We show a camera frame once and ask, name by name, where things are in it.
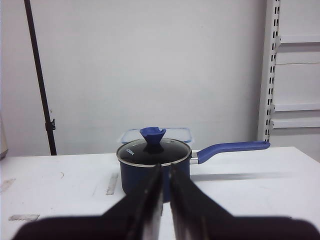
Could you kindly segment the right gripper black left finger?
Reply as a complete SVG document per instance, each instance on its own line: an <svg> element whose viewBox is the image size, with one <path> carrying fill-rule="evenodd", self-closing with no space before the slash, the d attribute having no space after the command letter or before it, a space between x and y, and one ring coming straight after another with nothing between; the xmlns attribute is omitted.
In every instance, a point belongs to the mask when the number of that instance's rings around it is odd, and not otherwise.
<svg viewBox="0 0 320 240"><path fill-rule="evenodd" d="M159 164L102 215L48 217L23 225L19 240L156 240L163 211Z"/></svg>

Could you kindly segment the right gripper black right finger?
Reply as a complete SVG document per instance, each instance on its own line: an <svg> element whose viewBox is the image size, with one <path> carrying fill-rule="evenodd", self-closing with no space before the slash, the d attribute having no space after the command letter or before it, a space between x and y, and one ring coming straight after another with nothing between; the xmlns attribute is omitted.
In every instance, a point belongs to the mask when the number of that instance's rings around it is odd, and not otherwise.
<svg viewBox="0 0 320 240"><path fill-rule="evenodd" d="M306 220L285 216L234 216L170 166L170 208L178 240L318 240Z"/></svg>

